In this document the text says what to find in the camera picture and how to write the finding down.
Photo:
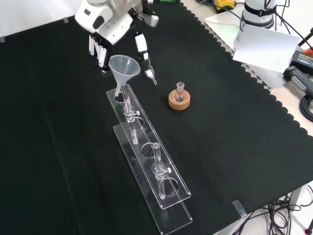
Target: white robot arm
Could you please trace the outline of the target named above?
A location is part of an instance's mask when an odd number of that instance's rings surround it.
[[[240,40],[240,36],[246,24],[266,29],[274,28],[274,13],[276,12],[276,0],[246,0],[245,9],[241,16],[240,27],[234,46]]]
[[[83,0],[75,19],[91,33],[89,53],[96,59],[103,75],[110,70],[108,63],[112,48],[133,33],[135,18],[142,19],[150,26],[156,26],[158,22],[157,15],[143,6],[141,0]],[[135,32],[134,41],[142,70],[157,84],[144,35]]]

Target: white card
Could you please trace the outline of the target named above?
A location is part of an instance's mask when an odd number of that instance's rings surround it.
[[[283,73],[298,42],[298,37],[246,24],[233,59]]]

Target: black tablecloth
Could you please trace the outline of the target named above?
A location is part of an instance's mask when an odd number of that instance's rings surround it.
[[[192,193],[194,221],[175,232],[213,234],[313,180],[313,141],[281,103],[178,5],[153,5],[139,24],[158,85],[132,86]],[[114,53],[137,58],[132,40]],[[2,235],[157,234],[112,127],[112,78],[96,71],[88,33],[74,20],[0,44]],[[185,83],[191,105],[168,106]]]

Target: yellow device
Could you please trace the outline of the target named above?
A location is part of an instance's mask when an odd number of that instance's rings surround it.
[[[234,7],[236,5],[235,1],[233,1],[233,0],[214,0],[214,4],[217,6],[225,7],[228,10],[234,9]],[[217,13],[224,12],[223,9],[221,9],[217,6],[214,6]]]

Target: clear acrylic rack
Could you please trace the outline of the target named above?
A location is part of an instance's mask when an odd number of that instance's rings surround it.
[[[129,85],[120,95],[129,97],[132,118],[125,112],[125,102],[107,92],[120,121],[113,127],[126,159],[134,173],[149,210],[162,235],[192,222],[184,200],[191,196],[162,141]]]

